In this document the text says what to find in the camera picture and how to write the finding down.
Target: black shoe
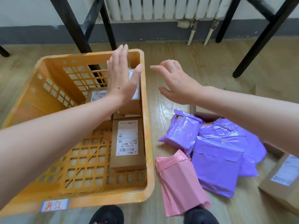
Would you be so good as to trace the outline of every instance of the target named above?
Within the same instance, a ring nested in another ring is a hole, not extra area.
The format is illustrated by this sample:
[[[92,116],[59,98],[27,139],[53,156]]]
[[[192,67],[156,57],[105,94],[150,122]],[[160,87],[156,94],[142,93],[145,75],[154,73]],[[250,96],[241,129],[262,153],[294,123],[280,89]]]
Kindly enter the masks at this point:
[[[116,205],[100,207],[92,216],[89,224],[123,224],[123,211]]]
[[[207,209],[195,207],[185,213],[184,224],[219,224]]]

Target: white radiator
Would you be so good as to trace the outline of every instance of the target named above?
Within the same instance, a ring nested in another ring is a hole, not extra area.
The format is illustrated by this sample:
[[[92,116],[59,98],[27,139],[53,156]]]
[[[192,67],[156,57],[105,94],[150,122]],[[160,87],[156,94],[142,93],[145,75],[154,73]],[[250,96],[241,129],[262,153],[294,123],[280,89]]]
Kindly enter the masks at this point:
[[[223,18],[231,0],[105,0],[112,23]]]

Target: gray painted wall strip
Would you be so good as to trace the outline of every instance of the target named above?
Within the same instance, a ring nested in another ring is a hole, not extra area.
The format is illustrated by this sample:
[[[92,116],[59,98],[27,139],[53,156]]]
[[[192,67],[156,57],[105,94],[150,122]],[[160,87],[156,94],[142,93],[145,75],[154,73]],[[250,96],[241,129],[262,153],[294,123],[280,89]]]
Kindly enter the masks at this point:
[[[212,34],[216,37],[219,26]],[[212,21],[200,21],[194,40],[204,40]],[[263,19],[232,20],[224,38],[256,37],[267,25]],[[177,27],[176,22],[153,23],[114,23],[112,24],[117,42],[188,40],[191,28]],[[299,36],[299,19],[287,19],[275,34],[276,36]],[[89,43],[108,43],[102,24],[96,24]],[[16,26],[0,27],[0,44],[73,44],[64,25],[53,26]]]

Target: floor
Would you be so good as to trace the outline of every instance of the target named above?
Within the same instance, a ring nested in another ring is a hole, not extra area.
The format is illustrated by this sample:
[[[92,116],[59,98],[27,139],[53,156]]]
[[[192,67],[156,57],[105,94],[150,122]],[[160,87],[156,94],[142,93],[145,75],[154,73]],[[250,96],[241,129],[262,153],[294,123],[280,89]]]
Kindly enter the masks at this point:
[[[139,48],[145,53],[147,94],[154,157],[170,156],[175,149],[162,145],[157,140],[164,136],[173,117],[174,109],[189,111],[189,105],[178,105],[163,97],[158,85],[162,78],[150,70],[150,65],[163,60],[178,60],[184,71],[202,85],[249,93],[255,84],[281,90],[285,100],[299,102],[299,37],[273,38],[248,67],[244,74],[234,79],[231,75],[238,63],[254,43],[254,39],[224,40],[220,44],[210,41],[208,46],[193,42],[187,47],[184,42],[134,43],[130,48]],[[47,55],[78,53],[75,45],[9,45],[4,46],[12,56],[0,57],[0,124],[5,119],[37,60]],[[94,52],[110,50],[109,45],[91,45]],[[259,177],[239,178],[234,198],[228,199],[208,193],[210,211],[221,224],[229,223],[299,223],[299,217],[282,208],[275,200],[260,192],[259,182],[277,162],[268,154],[258,165]],[[158,178],[155,190],[143,203],[121,205],[125,223],[181,224],[183,217],[165,217],[162,192]],[[16,215],[0,217],[0,223],[88,223],[98,207],[58,211],[56,213]]]

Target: orange basket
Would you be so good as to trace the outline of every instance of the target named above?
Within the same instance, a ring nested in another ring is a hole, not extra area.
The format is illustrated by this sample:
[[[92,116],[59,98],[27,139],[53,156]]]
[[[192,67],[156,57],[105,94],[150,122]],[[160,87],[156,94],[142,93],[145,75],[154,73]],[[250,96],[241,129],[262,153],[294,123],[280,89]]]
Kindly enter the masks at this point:
[[[32,78],[5,119],[2,128],[84,104],[88,88],[107,86],[110,52],[41,58]],[[0,215],[37,213],[48,200],[69,199],[68,209],[142,202],[153,192],[154,166],[145,83],[144,53],[128,52],[131,68],[142,64],[140,80],[146,166],[115,172],[110,169],[111,129],[93,131],[22,190]]]

